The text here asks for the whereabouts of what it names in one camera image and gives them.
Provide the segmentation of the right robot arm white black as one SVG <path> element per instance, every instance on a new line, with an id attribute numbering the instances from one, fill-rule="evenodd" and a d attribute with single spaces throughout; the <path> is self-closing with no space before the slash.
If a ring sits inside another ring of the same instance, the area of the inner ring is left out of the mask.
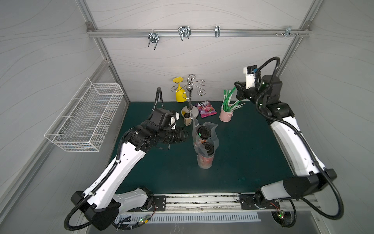
<path id="1" fill-rule="evenodd" d="M 236 99 L 251 101 L 266 119 L 293 173 L 290 178 L 262 186 L 253 196 L 253 203 L 264 210 L 273 201 L 301 200 L 321 216 L 339 220 L 344 215 L 344 203 L 333 183 L 337 173 L 320 161 L 300 130 L 294 112 L 287 103 L 280 101 L 282 81 L 276 75 L 280 62 L 279 57 L 272 57 L 261 66 L 245 67 L 245 81 L 234 83 Z M 306 199 L 327 186 L 338 204 L 336 214 L 327 214 Z"/>

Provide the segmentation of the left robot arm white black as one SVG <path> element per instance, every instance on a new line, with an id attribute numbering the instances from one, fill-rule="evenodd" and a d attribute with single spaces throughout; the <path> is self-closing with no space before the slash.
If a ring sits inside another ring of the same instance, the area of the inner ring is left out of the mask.
<path id="1" fill-rule="evenodd" d="M 188 139 L 189 134 L 182 126 L 176 126 L 179 114 L 157 108 L 163 103 L 162 89 L 156 90 L 150 116 L 129 129 L 120 139 L 115 158 L 104 172 L 85 191 L 77 191 L 71 201 L 74 208 L 66 216 L 63 226 L 68 231 L 77 231 L 90 225 L 102 231 L 115 224 L 120 212 L 131 209 L 149 209 L 153 193 L 147 188 L 115 195 L 132 168 L 152 149 L 160 144 L 170 146 Z"/>

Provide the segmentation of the clear plastic carrier bag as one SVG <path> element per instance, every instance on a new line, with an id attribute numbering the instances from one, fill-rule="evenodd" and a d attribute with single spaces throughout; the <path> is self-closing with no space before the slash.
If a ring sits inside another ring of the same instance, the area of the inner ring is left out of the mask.
<path id="1" fill-rule="evenodd" d="M 192 136 L 193 146 L 197 154 L 198 166 L 202 169 L 209 169 L 219 147 L 219 139 L 216 133 L 218 124 L 205 122 L 200 124 L 197 118 L 193 119 Z"/>

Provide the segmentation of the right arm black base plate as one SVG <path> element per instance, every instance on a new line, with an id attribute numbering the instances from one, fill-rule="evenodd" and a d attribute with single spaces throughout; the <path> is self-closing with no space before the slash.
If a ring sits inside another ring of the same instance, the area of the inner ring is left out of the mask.
<path id="1" fill-rule="evenodd" d="M 266 210 L 278 209 L 280 207 L 276 200 L 266 200 L 262 194 L 242 194 L 238 193 L 235 200 L 240 203 L 242 210 Z"/>

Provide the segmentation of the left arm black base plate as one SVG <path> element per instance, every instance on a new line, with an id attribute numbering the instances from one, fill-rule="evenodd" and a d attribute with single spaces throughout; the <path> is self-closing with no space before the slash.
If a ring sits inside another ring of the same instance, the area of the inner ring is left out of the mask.
<path id="1" fill-rule="evenodd" d="M 128 210 L 128 212 L 151 212 L 151 211 L 157 211 L 157 212 L 163 212 L 166 210 L 166 196 L 154 196 L 152 202 L 149 202 L 150 205 L 149 208 L 146 206 L 140 207 L 140 208 L 134 208 L 131 210 Z"/>

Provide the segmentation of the red milk tea cup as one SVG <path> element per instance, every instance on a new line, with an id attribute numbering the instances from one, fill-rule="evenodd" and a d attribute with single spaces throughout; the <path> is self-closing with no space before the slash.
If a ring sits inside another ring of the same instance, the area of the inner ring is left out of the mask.
<path id="1" fill-rule="evenodd" d="M 197 163 L 202 169 L 209 169 L 214 160 L 215 149 L 214 145 L 209 142 L 201 143 L 198 148 Z"/>
<path id="2" fill-rule="evenodd" d="M 202 135 L 202 138 L 200 138 L 198 136 L 198 133 L 201 133 Z M 203 125 L 200 125 L 198 128 L 197 128 L 197 138 L 195 140 L 195 144 L 197 145 L 197 143 L 205 143 L 207 142 L 207 140 L 211 137 L 211 130 L 206 127 L 206 126 L 203 126 Z"/>

